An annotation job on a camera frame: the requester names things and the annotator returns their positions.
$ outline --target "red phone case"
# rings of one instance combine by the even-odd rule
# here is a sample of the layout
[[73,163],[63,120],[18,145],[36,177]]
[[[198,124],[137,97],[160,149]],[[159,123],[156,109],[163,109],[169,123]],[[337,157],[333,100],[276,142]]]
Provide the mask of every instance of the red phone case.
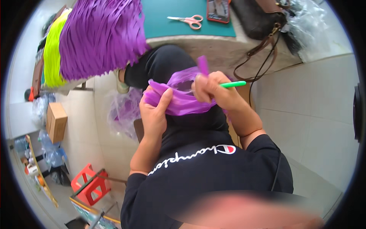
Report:
[[208,7],[209,7],[208,2],[209,2],[209,0],[207,0],[207,4],[206,4],[206,18],[207,18],[208,21],[221,22],[221,23],[224,23],[224,24],[227,24],[227,23],[230,22],[230,2],[231,2],[231,0],[228,0],[228,21],[227,22],[208,17],[208,10],[209,10],[208,9]]

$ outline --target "green handle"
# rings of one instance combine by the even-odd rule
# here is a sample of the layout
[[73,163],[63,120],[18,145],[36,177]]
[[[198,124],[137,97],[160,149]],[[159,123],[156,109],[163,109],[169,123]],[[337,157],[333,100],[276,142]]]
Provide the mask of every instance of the green handle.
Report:
[[230,82],[230,83],[223,83],[223,84],[220,84],[220,86],[223,88],[232,88],[232,87],[244,86],[246,84],[247,84],[247,82],[245,82],[245,81],[235,81],[235,82]]

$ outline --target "smartphone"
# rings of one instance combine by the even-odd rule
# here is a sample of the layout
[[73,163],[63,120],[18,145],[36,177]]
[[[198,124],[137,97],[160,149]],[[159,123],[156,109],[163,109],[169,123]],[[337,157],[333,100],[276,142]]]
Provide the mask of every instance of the smartphone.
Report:
[[229,23],[229,2],[230,0],[207,0],[207,20]]

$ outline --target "shoe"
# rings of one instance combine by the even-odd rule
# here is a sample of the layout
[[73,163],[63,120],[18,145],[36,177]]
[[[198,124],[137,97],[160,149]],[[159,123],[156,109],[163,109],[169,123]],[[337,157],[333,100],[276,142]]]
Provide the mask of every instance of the shoe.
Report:
[[126,94],[127,92],[130,91],[130,86],[128,86],[127,84],[125,83],[122,83],[121,81],[119,81],[119,71],[120,69],[116,69],[114,70],[114,74],[116,75],[116,78],[117,78],[117,91],[118,93],[120,94]]

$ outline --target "scissors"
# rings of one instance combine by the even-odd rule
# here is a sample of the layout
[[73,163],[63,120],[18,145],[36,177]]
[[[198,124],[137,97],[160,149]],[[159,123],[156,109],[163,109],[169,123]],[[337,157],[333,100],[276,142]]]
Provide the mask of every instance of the scissors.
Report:
[[177,17],[167,17],[168,19],[172,19],[172,20],[178,20],[181,22],[185,22],[189,25],[189,27],[191,27],[192,29],[200,29],[201,28],[201,21],[203,20],[203,17],[201,15],[193,15],[190,18],[177,18]]

